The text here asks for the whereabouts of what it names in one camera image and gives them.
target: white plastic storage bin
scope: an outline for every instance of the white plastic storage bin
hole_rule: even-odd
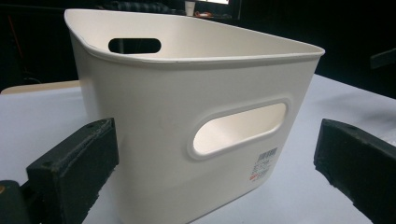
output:
[[[324,53],[181,16],[64,17],[90,119],[116,121],[120,165],[110,184],[124,223],[186,223],[262,184]],[[112,52],[115,38],[154,39],[159,51]]]

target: barcode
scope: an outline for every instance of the barcode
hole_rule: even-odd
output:
[[[272,158],[276,154],[276,150],[277,148],[274,148],[272,150],[262,153],[259,156],[259,159],[254,164],[253,170],[249,177],[251,181],[254,182],[256,180],[259,180],[268,173],[272,165]]]
[[[266,160],[266,159],[268,159],[268,158],[270,158],[270,157],[273,157],[273,156],[276,154],[276,150],[277,150],[277,148],[274,148],[274,149],[272,149],[272,150],[269,150],[269,151],[267,151],[267,152],[262,153],[262,154],[260,155],[258,161]]]

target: oval handle hole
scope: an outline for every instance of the oval handle hole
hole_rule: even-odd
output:
[[[108,49],[120,54],[157,53],[161,42],[155,38],[114,38],[108,42]]]
[[[194,149],[198,155],[204,156],[249,138],[270,133],[280,126],[285,114],[286,105],[276,104],[212,119],[195,135]]]

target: black foam block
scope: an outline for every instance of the black foam block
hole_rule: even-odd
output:
[[[314,164],[374,223],[396,223],[396,147],[354,126],[324,119]]]
[[[43,223],[82,223],[118,163],[114,120],[102,119],[29,165],[30,186],[44,200]]]

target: white table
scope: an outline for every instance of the white table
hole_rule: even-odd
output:
[[[193,224],[371,223],[315,170],[322,119],[381,137],[396,128],[396,100],[314,76],[269,180]],[[87,120],[80,87],[0,95],[0,180],[24,183],[25,167]],[[106,186],[84,223],[120,223]]]

